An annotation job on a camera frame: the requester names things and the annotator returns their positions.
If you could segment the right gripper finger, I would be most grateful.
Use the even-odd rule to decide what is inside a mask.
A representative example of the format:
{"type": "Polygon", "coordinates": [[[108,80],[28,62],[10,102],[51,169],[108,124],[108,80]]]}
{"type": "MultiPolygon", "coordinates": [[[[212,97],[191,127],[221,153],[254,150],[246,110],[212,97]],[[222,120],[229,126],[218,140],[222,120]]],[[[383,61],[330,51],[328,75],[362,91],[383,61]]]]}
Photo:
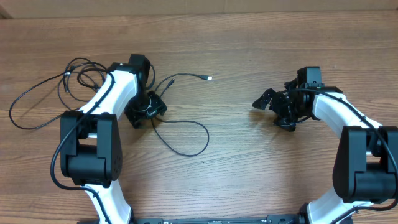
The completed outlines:
{"type": "Polygon", "coordinates": [[[275,126],[278,126],[288,132],[294,132],[296,129],[295,123],[286,122],[284,120],[275,119],[273,123],[275,126]]]}
{"type": "Polygon", "coordinates": [[[270,103],[273,95],[275,94],[275,90],[272,88],[267,89],[253,104],[253,108],[257,108],[260,110],[264,110],[266,106],[270,103]]]}

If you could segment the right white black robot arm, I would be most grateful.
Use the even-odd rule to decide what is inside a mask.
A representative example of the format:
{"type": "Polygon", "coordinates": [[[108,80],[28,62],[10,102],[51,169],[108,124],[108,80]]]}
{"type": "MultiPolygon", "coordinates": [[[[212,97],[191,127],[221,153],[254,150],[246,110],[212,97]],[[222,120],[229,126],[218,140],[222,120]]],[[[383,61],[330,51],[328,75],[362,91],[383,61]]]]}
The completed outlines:
{"type": "Polygon", "coordinates": [[[327,87],[320,67],[297,70],[283,91],[266,90],[252,107],[269,108],[286,131],[308,119],[326,123],[340,143],[333,185],[297,214],[268,215],[266,223],[352,223],[360,210],[386,211],[397,205],[397,127],[383,126],[357,110],[337,87],[327,87]]]}

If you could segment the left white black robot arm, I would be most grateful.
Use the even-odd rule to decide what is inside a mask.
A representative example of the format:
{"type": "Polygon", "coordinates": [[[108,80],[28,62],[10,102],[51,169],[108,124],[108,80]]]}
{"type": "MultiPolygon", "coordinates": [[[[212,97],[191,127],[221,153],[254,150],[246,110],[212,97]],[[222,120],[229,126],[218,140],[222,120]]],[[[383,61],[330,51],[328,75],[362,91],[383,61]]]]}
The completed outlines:
{"type": "Polygon", "coordinates": [[[71,190],[84,191],[98,213],[97,223],[135,223],[119,176],[123,152],[118,120],[125,114],[134,128],[140,122],[164,114],[167,107],[147,84],[154,67],[139,54],[128,63],[113,63],[103,69],[106,78],[96,95],[77,110],[60,117],[60,144],[52,162],[60,161],[71,190]]]}

